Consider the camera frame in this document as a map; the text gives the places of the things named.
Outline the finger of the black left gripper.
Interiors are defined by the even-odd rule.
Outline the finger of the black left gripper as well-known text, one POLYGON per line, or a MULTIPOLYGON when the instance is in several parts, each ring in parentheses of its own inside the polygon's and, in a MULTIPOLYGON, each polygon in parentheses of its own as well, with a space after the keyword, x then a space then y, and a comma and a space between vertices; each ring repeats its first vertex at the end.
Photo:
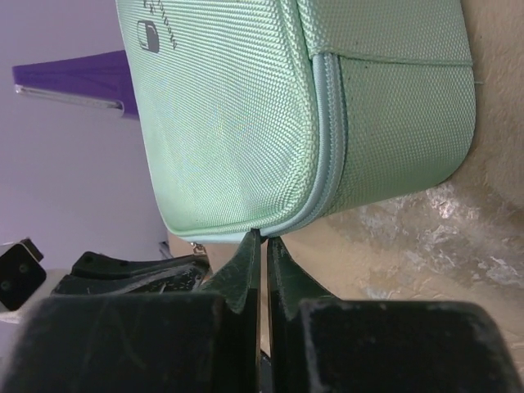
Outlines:
POLYGON ((204 255, 167 260, 118 260, 88 251, 52 290, 54 296, 99 296, 128 293, 163 294, 192 291, 210 272, 204 255))

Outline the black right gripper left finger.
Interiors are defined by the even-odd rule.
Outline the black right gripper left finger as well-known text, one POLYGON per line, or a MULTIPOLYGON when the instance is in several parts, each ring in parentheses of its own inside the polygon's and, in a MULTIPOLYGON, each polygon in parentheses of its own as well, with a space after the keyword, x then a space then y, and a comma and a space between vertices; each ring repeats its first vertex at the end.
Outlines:
POLYGON ((190 291, 53 295, 22 320, 4 392, 257 392, 261 236, 190 291))

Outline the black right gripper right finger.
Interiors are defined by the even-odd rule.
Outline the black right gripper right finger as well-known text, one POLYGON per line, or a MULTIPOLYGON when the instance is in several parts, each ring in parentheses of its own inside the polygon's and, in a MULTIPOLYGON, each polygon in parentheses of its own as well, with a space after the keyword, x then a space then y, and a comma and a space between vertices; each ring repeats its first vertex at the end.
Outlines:
POLYGON ((520 392, 495 321, 461 301, 342 300, 267 245, 276 392, 520 392))

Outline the mint green medicine case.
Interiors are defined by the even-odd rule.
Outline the mint green medicine case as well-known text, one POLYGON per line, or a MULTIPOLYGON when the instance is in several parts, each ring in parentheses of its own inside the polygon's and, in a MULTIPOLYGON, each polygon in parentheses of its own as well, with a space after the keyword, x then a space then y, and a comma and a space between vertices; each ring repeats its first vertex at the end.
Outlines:
POLYGON ((151 182, 189 242, 444 182, 472 144, 458 1, 118 1, 151 182))

